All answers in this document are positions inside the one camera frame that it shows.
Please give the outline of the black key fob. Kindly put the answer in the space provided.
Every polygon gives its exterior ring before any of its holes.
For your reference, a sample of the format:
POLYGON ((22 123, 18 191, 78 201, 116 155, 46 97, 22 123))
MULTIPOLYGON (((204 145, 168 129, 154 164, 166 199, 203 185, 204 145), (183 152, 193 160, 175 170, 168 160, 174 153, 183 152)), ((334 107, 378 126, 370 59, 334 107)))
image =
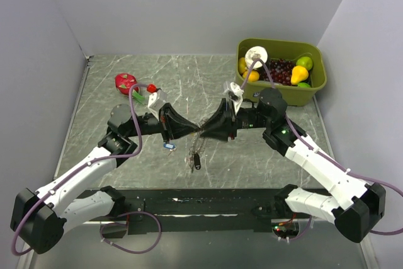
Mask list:
POLYGON ((193 155, 193 165, 194 165, 194 168, 195 168, 196 170, 200 170, 200 169, 201 169, 200 156, 199 156, 198 153, 194 153, 194 155, 193 155))

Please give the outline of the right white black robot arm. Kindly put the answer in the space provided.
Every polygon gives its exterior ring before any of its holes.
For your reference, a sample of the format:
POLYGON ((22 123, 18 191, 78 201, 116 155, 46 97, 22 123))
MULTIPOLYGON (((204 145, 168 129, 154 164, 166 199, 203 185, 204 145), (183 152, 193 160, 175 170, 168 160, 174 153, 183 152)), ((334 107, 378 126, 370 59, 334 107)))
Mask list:
POLYGON ((263 139, 273 150, 299 165, 328 192, 321 195, 287 185, 276 196, 276 213, 293 213, 326 220, 347 239, 359 243, 383 217, 385 188, 350 176, 312 138, 286 115, 287 103, 277 89, 266 88, 258 102, 243 108, 242 91, 229 92, 217 111, 201 126, 201 137, 227 141, 239 129, 262 128, 263 139))

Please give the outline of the blue key tag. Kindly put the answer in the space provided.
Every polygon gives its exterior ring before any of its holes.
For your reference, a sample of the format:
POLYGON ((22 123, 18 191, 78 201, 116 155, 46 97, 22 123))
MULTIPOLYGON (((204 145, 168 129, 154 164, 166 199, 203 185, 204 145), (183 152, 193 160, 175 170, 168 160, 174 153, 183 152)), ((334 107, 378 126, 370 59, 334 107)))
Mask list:
POLYGON ((169 149, 170 151, 176 150, 176 146, 172 143, 164 143, 164 148, 169 149))

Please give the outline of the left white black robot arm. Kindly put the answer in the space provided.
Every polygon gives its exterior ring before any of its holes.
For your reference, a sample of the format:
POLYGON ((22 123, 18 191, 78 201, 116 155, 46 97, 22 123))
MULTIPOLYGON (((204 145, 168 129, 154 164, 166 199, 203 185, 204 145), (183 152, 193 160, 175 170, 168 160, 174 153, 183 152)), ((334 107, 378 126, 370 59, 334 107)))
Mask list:
POLYGON ((179 139, 197 132, 199 127, 166 103, 156 115, 137 116, 133 107, 117 105, 111 111, 106 135, 73 168, 51 183, 16 196, 11 229, 38 254, 52 249, 62 236, 76 226, 107 217, 119 219, 126 209, 125 197, 111 186, 103 187, 88 198, 80 198, 88 186, 103 175, 139 154, 142 143, 131 141, 142 135, 161 134, 163 141, 179 139))

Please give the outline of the red dragon fruit toy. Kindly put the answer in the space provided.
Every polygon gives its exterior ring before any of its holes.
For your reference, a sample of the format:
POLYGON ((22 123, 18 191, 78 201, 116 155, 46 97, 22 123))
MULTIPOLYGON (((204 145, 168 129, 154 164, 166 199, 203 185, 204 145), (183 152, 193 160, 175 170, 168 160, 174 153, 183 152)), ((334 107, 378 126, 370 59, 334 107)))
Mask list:
MULTIPOLYGON (((136 78, 128 73, 121 73, 115 76, 115 87, 125 96, 129 96, 130 88, 137 84, 136 78)), ((140 94, 140 88, 136 87, 132 91, 133 99, 139 103, 145 102, 145 97, 140 94)))

